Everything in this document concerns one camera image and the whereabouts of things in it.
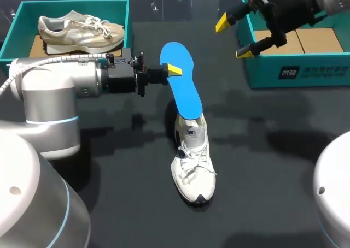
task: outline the white cable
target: white cable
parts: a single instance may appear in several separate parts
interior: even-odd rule
[[[54,63],[54,62],[61,62],[61,61],[75,61],[79,59],[86,59],[86,60],[96,60],[98,58],[106,58],[106,53],[100,53],[100,54],[82,54],[82,55],[69,55],[69,56],[61,56],[61,57],[53,57],[53,58],[47,58],[45,60],[37,61],[34,63],[31,63],[29,65],[25,65],[17,70],[17,72],[13,75],[11,75],[4,84],[0,87],[0,96],[1,94],[10,86],[11,82],[16,79],[17,76],[20,76],[24,72],[35,68],[40,67],[42,65]]]

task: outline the new balance logo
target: new balance logo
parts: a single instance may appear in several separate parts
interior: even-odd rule
[[[194,131],[191,131],[190,129],[188,129],[186,132],[185,132],[186,135],[192,135],[192,136],[195,136],[196,133]]]

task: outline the shoe upper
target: shoe upper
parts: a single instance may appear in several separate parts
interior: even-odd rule
[[[196,121],[178,117],[176,130],[181,143],[172,164],[177,186],[191,202],[200,195],[209,200],[214,193],[216,173],[209,154],[205,119],[203,115]]]
[[[101,48],[124,40],[123,26],[74,10],[60,18],[41,16],[39,34],[47,44],[89,48]]]

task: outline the shoe tongue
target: shoe tongue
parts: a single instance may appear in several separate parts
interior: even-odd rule
[[[194,149],[202,146],[205,143],[204,127],[184,127],[184,142],[187,148]]]

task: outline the black table surface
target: black table surface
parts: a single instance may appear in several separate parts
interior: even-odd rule
[[[253,91],[235,59],[235,30],[215,34],[214,26],[133,24],[135,51],[144,51],[148,66],[159,64],[167,42],[181,42],[192,54],[218,174],[213,200],[192,208],[173,183],[176,109],[169,86],[149,85],[144,98],[82,99],[81,151],[56,168],[90,212],[91,248],[323,247],[313,169],[322,150],[348,131],[350,92]],[[9,91],[0,106],[0,119],[24,120]]]

